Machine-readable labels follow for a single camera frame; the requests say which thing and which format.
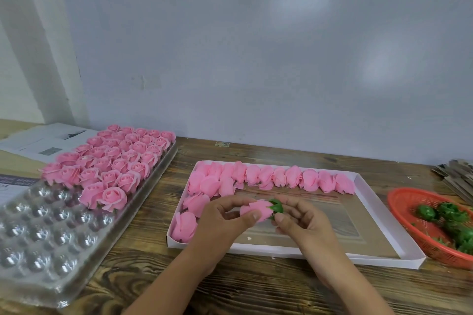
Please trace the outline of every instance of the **barcode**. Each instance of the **barcode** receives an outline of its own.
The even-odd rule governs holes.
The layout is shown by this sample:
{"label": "barcode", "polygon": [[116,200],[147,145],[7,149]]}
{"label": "barcode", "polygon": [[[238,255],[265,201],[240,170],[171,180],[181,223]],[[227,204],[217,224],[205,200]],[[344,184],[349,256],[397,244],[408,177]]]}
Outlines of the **barcode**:
{"label": "barcode", "polygon": [[48,148],[47,150],[44,150],[43,152],[39,152],[39,154],[44,154],[44,156],[51,156],[52,154],[55,154],[56,152],[62,151],[62,148],[56,148],[56,147],[51,147]]}

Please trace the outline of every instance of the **wood grain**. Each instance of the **wood grain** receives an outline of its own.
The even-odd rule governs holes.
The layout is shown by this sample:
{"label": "wood grain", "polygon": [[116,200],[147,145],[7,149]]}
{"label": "wood grain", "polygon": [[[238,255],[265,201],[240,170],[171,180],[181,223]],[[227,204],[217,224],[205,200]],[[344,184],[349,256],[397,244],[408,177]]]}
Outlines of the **wood grain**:
{"label": "wood grain", "polygon": [[[179,138],[179,152],[128,229],[74,303],[51,310],[0,302],[2,314],[120,314],[179,253],[165,234],[194,164],[202,159],[293,165],[360,173],[386,202],[396,187],[461,199],[429,166]],[[427,260],[420,270],[359,266],[397,314],[473,314],[470,271]],[[186,314],[342,314],[304,260],[228,254],[194,294]]]}

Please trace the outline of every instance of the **person's left hand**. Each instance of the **person's left hand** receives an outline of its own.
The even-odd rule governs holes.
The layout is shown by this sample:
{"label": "person's left hand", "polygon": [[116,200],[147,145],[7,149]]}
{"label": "person's left hand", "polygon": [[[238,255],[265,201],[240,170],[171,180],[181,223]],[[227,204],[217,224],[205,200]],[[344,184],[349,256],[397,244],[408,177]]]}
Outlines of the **person's left hand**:
{"label": "person's left hand", "polygon": [[212,273],[235,239],[261,217],[258,210],[242,216],[239,211],[231,211],[251,202],[256,200],[234,195],[218,198],[205,206],[195,234],[184,250],[192,255],[191,258],[198,259],[204,276]]}

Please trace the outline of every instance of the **pink artificial rose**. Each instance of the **pink artificial rose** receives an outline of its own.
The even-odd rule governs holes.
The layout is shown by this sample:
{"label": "pink artificial rose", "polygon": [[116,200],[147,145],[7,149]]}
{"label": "pink artificial rose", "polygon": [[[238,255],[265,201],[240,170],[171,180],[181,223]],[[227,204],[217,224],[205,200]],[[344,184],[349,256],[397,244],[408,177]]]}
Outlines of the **pink artificial rose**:
{"label": "pink artificial rose", "polygon": [[84,169],[82,172],[80,172],[79,184],[82,186],[82,188],[85,188],[93,183],[100,182],[99,174],[100,174],[100,170],[96,167]]}
{"label": "pink artificial rose", "polygon": [[43,169],[39,169],[41,178],[45,179],[52,186],[54,182],[60,182],[61,168],[62,165],[59,162],[47,164]]}
{"label": "pink artificial rose", "polygon": [[286,171],[287,185],[289,188],[295,188],[302,180],[302,172],[299,167],[292,166]]}
{"label": "pink artificial rose", "polygon": [[151,151],[146,151],[141,154],[140,162],[147,163],[150,168],[153,168],[159,160],[159,157],[156,153]]}
{"label": "pink artificial rose", "polygon": [[120,172],[126,173],[128,171],[128,162],[124,158],[117,158],[112,162],[112,169]]}
{"label": "pink artificial rose", "polygon": [[117,139],[118,141],[123,141],[125,139],[126,133],[123,131],[115,132],[112,135],[112,138]]}
{"label": "pink artificial rose", "polygon": [[150,175],[150,167],[147,163],[131,162],[130,164],[128,164],[128,169],[130,171],[135,171],[136,173],[139,173],[141,179],[146,179]]}
{"label": "pink artificial rose", "polygon": [[260,189],[263,189],[265,191],[269,191],[272,189],[272,186],[274,186],[274,183],[272,181],[272,174],[274,172],[274,169],[269,166],[263,166],[261,168],[260,173],[258,174],[258,187]]}
{"label": "pink artificial rose", "polygon": [[159,159],[161,157],[161,154],[163,153],[163,150],[157,144],[151,144],[146,147],[146,152],[155,153],[157,158]]}
{"label": "pink artificial rose", "polygon": [[137,134],[137,133],[128,133],[128,134],[125,136],[125,139],[126,139],[126,140],[130,140],[130,141],[132,141],[133,143],[138,142],[138,141],[139,141],[139,134]]}
{"label": "pink artificial rose", "polygon": [[121,157],[126,159],[128,162],[136,162],[141,157],[141,153],[135,150],[129,150],[121,154]]}
{"label": "pink artificial rose", "polygon": [[102,172],[100,175],[100,179],[107,187],[116,187],[117,178],[121,175],[116,169],[112,169],[111,171]]}
{"label": "pink artificial rose", "polygon": [[141,176],[135,171],[128,171],[119,175],[117,178],[117,186],[120,187],[126,194],[135,193],[136,188],[141,181]]}
{"label": "pink artificial rose", "polygon": [[106,140],[103,140],[102,145],[108,146],[108,147],[118,147],[118,142],[120,142],[116,138],[108,138]]}
{"label": "pink artificial rose", "polygon": [[319,187],[324,193],[332,192],[335,189],[335,179],[327,171],[319,172]]}
{"label": "pink artificial rose", "polygon": [[130,147],[130,149],[135,150],[138,153],[144,153],[146,152],[146,147],[147,145],[145,143],[137,141]]}
{"label": "pink artificial rose", "polygon": [[109,127],[107,127],[107,129],[109,131],[112,131],[112,132],[118,132],[118,131],[120,131],[120,126],[118,126],[116,124],[113,124],[113,125],[110,125]]}
{"label": "pink artificial rose", "polygon": [[103,210],[112,212],[114,209],[120,210],[126,205],[126,193],[120,187],[110,187],[103,191],[102,198],[97,202],[104,205]]}
{"label": "pink artificial rose", "polygon": [[161,133],[158,130],[148,130],[148,134],[154,138],[161,136]]}
{"label": "pink artificial rose", "polygon": [[302,180],[299,183],[300,189],[307,192],[314,192],[319,187],[319,174],[313,169],[306,169],[302,173]]}
{"label": "pink artificial rose", "polygon": [[63,183],[67,188],[72,188],[75,185],[78,185],[80,182],[80,171],[81,167],[78,165],[62,167],[61,174],[59,175],[61,183]]}
{"label": "pink artificial rose", "polygon": [[260,168],[257,165],[251,165],[246,169],[245,182],[249,187],[256,186],[259,174]]}
{"label": "pink artificial rose", "polygon": [[205,175],[200,171],[194,171],[189,176],[189,185],[187,186],[187,193],[190,195],[201,194],[201,181]]}
{"label": "pink artificial rose", "polygon": [[223,170],[223,166],[222,166],[221,163],[212,162],[210,164],[210,168],[209,168],[209,175],[214,175],[218,179],[220,179],[220,175],[222,174],[222,170]]}
{"label": "pink artificial rose", "polygon": [[219,192],[220,183],[216,175],[206,175],[201,181],[201,193],[208,195],[210,198]]}
{"label": "pink artificial rose", "polygon": [[156,141],[156,138],[150,136],[149,134],[145,134],[142,138],[139,139],[140,142],[143,142],[145,145],[150,145]]}
{"label": "pink artificial rose", "polygon": [[97,136],[103,137],[103,138],[112,138],[113,133],[114,133],[114,131],[103,130],[103,131],[97,132]]}
{"label": "pink artificial rose", "polygon": [[86,143],[86,144],[81,144],[74,148],[74,151],[76,151],[78,154],[81,156],[88,155],[88,151],[92,148],[92,145]]}
{"label": "pink artificial rose", "polygon": [[148,130],[146,128],[137,128],[135,133],[139,134],[140,137],[143,137],[145,134],[148,134]]}
{"label": "pink artificial rose", "polygon": [[276,187],[285,187],[287,184],[286,170],[282,167],[277,167],[271,178]]}
{"label": "pink artificial rose", "polygon": [[355,194],[355,183],[343,173],[337,173],[335,175],[335,191],[342,194]]}
{"label": "pink artificial rose", "polygon": [[171,143],[176,140],[176,134],[171,131],[162,131],[161,137],[167,138]]}
{"label": "pink artificial rose", "polygon": [[177,242],[188,243],[194,236],[197,221],[192,212],[176,214],[176,225],[171,233],[171,238]]}
{"label": "pink artificial rose", "polygon": [[206,194],[198,194],[193,197],[187,197],[182,203],[183,209],[188,209],[196,217],[202,216],[202,211],[207,203],[210,203],[210,198]]}
{"label": "pink artificial rose", "polygon": [[158,137],[155,141],[155,143],[158,146],[161,146],[161,148],[165,151],[169,148],[169,145],[171,144],[167,138],[164,138],[163,136]]}
{"label": "pink artificial rose", "polygon": [[234,165],[235,165],[234,163],[225,163],[223,165],[222,174],[220,174],[220,178],[232,177]]}
{"label": "pink artificial rose", "polygon": [[121,150],[118,147],[110,147],[105,151],[105,157],[109,157],[112,161],[115,161],[117,158],[121,157]]}
{"label": "pink artificial rose", "polygon": [[94,147],[89,150],[89,155],[95,158],[101,158],[105,156],[106,150],[108,150],[108,148],[104,150],[102,147]]}
{"label": "pink artificial rose", "polygon": [[204,161],[199,161],[195,167],[195,171],[199,171],[204,175],[209,175],[210,165],[206,164]]}
{"label": "pink artificial rose", "polygon": [[64,152],[56,157],[56,162],[61,163],[63,166],[74,166],[77,164],[80,154],[78,152]]}
{"label": "pink artificial rose", "polygon": [[118,148],[122,151],[129,151],[130,147],[133,145],[133,142],[130,140],[123,140],[118,142]]}
{"label": "pink artificial rose", "polygon": [[112,160],[109,157],[97,158],[94,162],[94,167],[98,168],[100,172],[112,170]]}
{"label": "pink artificial rose", "polygon": [[263,222],[264,220],[272,216],[274,211],[271,208],[268,208],[271,206],[273,206],[271,202],[266,201],[264,199],[258,199],[256,202],[249,203],[249,205],[242,205],[240,208],[240,216],[245,213],[248,213],[249,211],[257,209],[261,212],[261,218],[258,219],[257,223]]}
{"label": "pink artificial rose", "polygon": [[77,160],[77,164],[83,168],[90,168],[94,165],[95,157],[87,155],[82,156]]}
{"label": "pink artificial rose", "polygon": [[232,178],[235,181],[235,187],[237,189],[243,189],[243,183],[245,182],[245,174],[246,165],[244,165],[240,161],[236,161],[233,166]]}
{"label": "pink artificial rose", "polygon": [[91,145],[92,147],[97,147],[97,146],[100,146],[102,144],[103,139],[102,139],[102,137],[94,136],[94,137],[88,138],[86,142],[89,145]]}
{"label": "pink artificial rose", "polygon": [[220,177],[219,194],[222,197],[235,194],[234,180],[232,177]]}
{"label": "pink artificial rose", "polygon": [[95,182],[84,187],[79,202],[90,209],[97,208],[97,200],[102,197],[103,191],[107,186],[103,182]]}
{"label": "pink artificial rose", "polygon": [[133,133],[135,129],[133,127],[122,127],[121,131],[125,132],[126,134]]}

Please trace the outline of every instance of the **orange basket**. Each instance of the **orange basket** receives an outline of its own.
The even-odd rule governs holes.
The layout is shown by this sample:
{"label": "orange basket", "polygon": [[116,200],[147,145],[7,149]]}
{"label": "orange basket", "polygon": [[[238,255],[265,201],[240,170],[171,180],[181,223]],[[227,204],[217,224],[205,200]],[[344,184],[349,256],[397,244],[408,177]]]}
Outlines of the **orange basket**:
{"label": "orange basket", "polygon": [[464,225],[473,227],[472,211],[436,193],[417,188],[397,188],[389,192],[387,196],[387,203],[394,217],[407,230],[427,256],[457,268],[471,269],[473,268],[473,255],[459,252],[433,240],[431,236],[434,238],[440,237],[444,242],[452,243],[451,237],[436,224],[416,216],[417,206],[429,205],[435,208],[442,202],[453,203],[461,211],[467,211],[470,215],[470,221],[465,222]]}

